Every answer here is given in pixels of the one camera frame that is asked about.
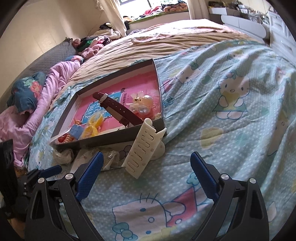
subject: pearl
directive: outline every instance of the pearl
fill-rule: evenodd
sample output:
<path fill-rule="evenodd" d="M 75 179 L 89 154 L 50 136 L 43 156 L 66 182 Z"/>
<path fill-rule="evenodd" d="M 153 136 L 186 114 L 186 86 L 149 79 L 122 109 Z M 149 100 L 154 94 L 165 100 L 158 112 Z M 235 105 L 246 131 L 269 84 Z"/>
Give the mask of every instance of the pearl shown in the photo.
<path fill-rule="evenodd" d="M 151 110 L 150 108 L 148 108 L 144 105 L 140 105 L 138 107 L 138 112 L 140 115 L 147 115 L 147 114 L 149 114 L 150 110 Z"/>
<path fill-rule="evenodd" d="M 138 108 L 135 108 L 134 106 L 130 106 L 130 111 L 134 114 L 138 113 Z"/>
<path fill-rule="evenodd" d="M 150 95 L 144 95 L 139 100 L 139 104 L 142 104 L 148 108 L 151 108 L 153 106 L 153 98 Z"/>

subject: hello kitty bedsheet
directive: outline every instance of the hello kitty bedsheet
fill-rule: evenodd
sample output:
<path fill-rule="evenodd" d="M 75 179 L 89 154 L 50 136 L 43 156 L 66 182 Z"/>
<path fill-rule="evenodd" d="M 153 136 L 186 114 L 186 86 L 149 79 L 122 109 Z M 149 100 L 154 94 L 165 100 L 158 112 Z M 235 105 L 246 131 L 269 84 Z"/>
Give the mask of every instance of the hello kitty bedsheet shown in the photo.
<path fill-rule="evenodd" d="M 273 238 L 296 204 L 295 67 L 263 44 L 236 40 L 192 47 L 155 63 L 169 132 L 166 151 L 138 180 L 124 169 L 99 175 L 82 201 L 99 233 L 106 241 L 189 240 L 212 206 L 190 167 L 190 155 L 198 151 L 220 173 L 258 181 Z M 29 170 L 55 165 L 47 142 L 61 113 L 77 90 L 99 78 L 69 87 L 44 117 Z M 70 169 L 64 166 L 62 175 Z"/>

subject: brown leather strap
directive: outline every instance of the brown leather strap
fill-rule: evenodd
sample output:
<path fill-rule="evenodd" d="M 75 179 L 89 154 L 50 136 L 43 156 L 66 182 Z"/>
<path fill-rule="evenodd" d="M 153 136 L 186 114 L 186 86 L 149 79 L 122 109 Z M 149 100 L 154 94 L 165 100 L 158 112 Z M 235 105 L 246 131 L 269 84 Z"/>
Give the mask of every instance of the brown leather strap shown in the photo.
<path fill-rule="evenodd" d="M 93 97 L 100 101 L 100 99 L 104 96 L 101 92 L 96 92 L 93 94 Z M 139 117 L 137 117 L 134 113 L 132 113 L 128 108 L 126 108 L 121 103 L 117 102 L 116 100 L 110 98 L 107 96 L 107 98 L 100 103 L 100 106 L 104 109 L 107 109 L 108 107 L 116 111 L 119 115 L 122 116 L 122 118 L 119 120 L 120 124 L 123 124 L 124 126 L 127 126 L 129 123 L 131 123 L 133 126 L 141 125 L 143 124 L 143 120 Z"/>

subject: white curtain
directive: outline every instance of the white curtain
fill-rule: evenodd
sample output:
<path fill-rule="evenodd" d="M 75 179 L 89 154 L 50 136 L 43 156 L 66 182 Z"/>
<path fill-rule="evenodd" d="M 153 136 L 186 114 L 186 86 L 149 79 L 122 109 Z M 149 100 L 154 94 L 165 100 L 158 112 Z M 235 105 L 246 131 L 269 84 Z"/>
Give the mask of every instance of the white curtain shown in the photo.
<path fill-rule="evenodd" d="M 126 36 L 126 27 L 118 9 L 118 0 L 99 0 L 99 3 L 112 24 L 112 28 L 120 32 L 122 37 Z"/>
<path fill-rule="evenodd" d="M 190 19 L 209 19 L 205 0 L 187 0 Z"/>

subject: blue gripper pad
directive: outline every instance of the blue gripper pad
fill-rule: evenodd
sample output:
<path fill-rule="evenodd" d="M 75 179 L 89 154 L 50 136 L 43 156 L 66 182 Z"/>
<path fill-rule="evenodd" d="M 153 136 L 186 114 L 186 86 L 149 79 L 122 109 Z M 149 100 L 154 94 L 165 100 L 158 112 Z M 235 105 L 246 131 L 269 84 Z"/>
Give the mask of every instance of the blue gripper pad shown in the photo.
<path fill-rule="evenodd" d="M 52 177 L 54 175 L 60 174 L 61 171 L 62 171 L 62 167 L 60 165 L 56 165 L 54 167 L 50 167 L 48 169 L 40 171 L 39 178 L 41 178 L 41 177 L 49 178 L 49 177 Z"/>
<path fill-rule="evenodd" d="M 92 160 L 87 169 L 84 171 L 83 175 L 77 182 L 77 193 L 76 199 L 81 202 L 82 199 L 87 198 L 89 192 L 91 191 L 96 178 L 101 172 L 104 165 L 104 155 L 102 152 L 98 152 Z"/>
<path fill-rule="evenodd" d="M 216 202 L 219 198 L 219 184 L 207 169 L 204 160 L 194 152 L 191 154 L 190 164 L 207 197 Z"/>

